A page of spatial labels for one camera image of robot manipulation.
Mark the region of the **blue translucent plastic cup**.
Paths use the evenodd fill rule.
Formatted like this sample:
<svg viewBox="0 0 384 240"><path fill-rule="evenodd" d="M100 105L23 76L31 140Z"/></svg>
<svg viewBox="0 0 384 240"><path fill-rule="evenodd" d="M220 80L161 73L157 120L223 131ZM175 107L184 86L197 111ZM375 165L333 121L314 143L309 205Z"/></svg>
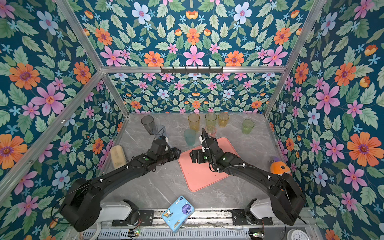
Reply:
<svg viewBox="0 0 384 240"><path fill-rule="evenodd" d="M159 139L162 136L166 136L166 127L164 125L156 125L154 128L154 139Z"/></svg>

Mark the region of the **pink rectangular tray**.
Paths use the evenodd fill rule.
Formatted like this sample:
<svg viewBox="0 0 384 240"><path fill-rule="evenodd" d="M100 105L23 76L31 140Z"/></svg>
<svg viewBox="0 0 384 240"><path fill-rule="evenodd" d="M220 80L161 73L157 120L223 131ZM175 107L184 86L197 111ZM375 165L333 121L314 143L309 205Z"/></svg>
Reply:
<svg viewBox="0 0 384 240"><path fill-rule="evenodd" d="M191 151L201 149L202 147L199 146L185 151L181 153L181 156L178 159L188 189L191 192L197 192L199 190L202 190L203 188L206 188L214 183L217 183L229 177L229 175L226 173L214 173L210 171L208 163L193 163L190 157Z"/></svg>

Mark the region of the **dark grey plastic cup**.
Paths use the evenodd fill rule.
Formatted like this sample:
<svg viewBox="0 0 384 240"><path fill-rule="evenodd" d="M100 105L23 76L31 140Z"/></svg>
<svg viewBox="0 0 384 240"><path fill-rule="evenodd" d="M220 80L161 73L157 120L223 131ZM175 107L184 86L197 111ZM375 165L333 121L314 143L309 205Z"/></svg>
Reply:
<svg viewBox="0 0 384 240"><path fill-rule="evenodd" d="M156 124L155 119L152 116L147 115L142 117L141 123L150 135L155 134L154 131L156 130Z"/></svg>

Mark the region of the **clear plastic cup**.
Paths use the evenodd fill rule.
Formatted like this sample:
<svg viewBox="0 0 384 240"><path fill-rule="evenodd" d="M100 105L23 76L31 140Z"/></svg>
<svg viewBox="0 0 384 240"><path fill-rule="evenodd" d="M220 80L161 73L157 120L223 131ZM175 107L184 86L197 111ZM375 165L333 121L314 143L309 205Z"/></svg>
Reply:
<svg viewBox="0 0 384 240"><path fill-rule="evenodd" d="M174 130L176 133L181 133L184 129L183 121L175 121L174 123Z"/></svg>

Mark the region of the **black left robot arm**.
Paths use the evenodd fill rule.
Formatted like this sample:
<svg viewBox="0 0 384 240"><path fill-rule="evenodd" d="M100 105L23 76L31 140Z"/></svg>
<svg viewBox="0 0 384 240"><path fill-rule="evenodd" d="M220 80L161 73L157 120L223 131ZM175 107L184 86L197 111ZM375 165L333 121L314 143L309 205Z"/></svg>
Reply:
<svg viewBox="0 0 384 240"><path fill-rule="evenodd" d="M144 154L133 157L126 165L103 176L77 179L59 208L60 214L77 232L107 221L128 221L134 225L139 219L138 207L129 200L103 202L104 197L127 182L154 171L158 165L178 160L181 151L171 148L166 137L152 142Z"/></svg>

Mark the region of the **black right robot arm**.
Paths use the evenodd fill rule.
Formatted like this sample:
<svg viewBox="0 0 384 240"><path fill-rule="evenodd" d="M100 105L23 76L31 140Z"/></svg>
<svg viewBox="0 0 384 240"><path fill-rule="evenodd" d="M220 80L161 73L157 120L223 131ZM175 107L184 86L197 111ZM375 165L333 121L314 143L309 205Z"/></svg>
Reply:
<svg viewBox="0 0 384 240"><path fill-rule="evenodd" d="M254 199L247 206L245 214L249 223L276 217L284 224L293 226L297 219L301 219L305 196L290 174L273 174L243 161L233 153L224 152L218 140L209 136L205 129L202 129L199 139L202 149L190 153L194 164L208 163L212 172L241 178L268 195L267 199Z"/></svg>

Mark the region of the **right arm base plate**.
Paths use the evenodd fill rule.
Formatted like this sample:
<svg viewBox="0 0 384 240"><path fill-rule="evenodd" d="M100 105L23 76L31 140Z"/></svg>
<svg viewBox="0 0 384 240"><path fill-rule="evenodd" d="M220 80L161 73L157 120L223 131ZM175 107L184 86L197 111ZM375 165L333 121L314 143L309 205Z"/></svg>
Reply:
<svg viewBox="0 0 384 240"><path fill-rule="evenodd" d="M246 212L243 209L232 209L230 210L232 214L233 225L235 226L272 226L272 218L263 218L258 219L251 212Z"/></svg>

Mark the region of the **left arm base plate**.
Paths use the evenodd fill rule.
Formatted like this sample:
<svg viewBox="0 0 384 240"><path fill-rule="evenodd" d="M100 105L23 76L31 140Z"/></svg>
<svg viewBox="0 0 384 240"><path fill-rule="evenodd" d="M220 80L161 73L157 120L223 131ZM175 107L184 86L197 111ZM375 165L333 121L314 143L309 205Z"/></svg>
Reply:
<svg viewBox="0 0 384 240"><path fill-rule="evenodd" d="M135 210L125 220L113 220L113 227L147 227L154 220L153 210Z"/></svg>

